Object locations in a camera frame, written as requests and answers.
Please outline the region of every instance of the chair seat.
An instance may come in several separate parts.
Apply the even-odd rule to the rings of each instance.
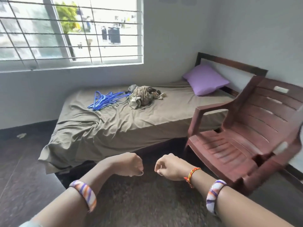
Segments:
[[[188,145],[202,162],[229,186],[250,175],[258,166],[256,155],[230,138],[226,131],[205,131],[188,139]]]

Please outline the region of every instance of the hand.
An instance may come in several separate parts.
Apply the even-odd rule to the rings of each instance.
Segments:
[[[154,171],[167,179],[181,181],[188,177],[193,168],[195,166],[170,153],[157,161]]]
[[[123,153],[107,158],[112,163],[113,173],[121,176],[143,175],[142,159],[135,153]]]

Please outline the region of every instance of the wrinkled bed sheet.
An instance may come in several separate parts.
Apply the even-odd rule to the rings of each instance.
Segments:
[[[151,107],[132,109],[126,98],[117,107],[109,106],[92,112],[95,91],[102,94],[128,89],[95,87],[70,95],[58,123],[39,157],[46,173],[70,169],[86,160],[100,161],[108,156],[133,152],[172,138],[187,136],[195,107],[229,102],[231,97],[221,90],[207,96],[196,96],[186,81],[152,86],[167,96],[155,99]],[[201,130],[217,129],[227,114],[226,110],[208,112],[203,116]]]

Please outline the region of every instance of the bundle of cloth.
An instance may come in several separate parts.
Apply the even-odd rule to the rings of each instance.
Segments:
[[[152,105],[154,99],[163,99],[166,94],[149,86],[131,85],[126,92],[130,94],[127,101],[132,109],[142,107],[145,109]]]

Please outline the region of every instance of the red thread bracelet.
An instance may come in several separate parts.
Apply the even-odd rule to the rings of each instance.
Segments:
[[[196,170],[199,170],[199,169],[201,170],[201,168],[199,168],[199,167],[193,168],[193,169],[191,170],[191,172],[189,173],[188,178],[187,178],[187,177],[184,177],[184,179],[188,182],[190,188],[193,188],[193,187],[194,187],[194,186],[190,183],[191,176],[192,176],[192,174],[193,174]]]

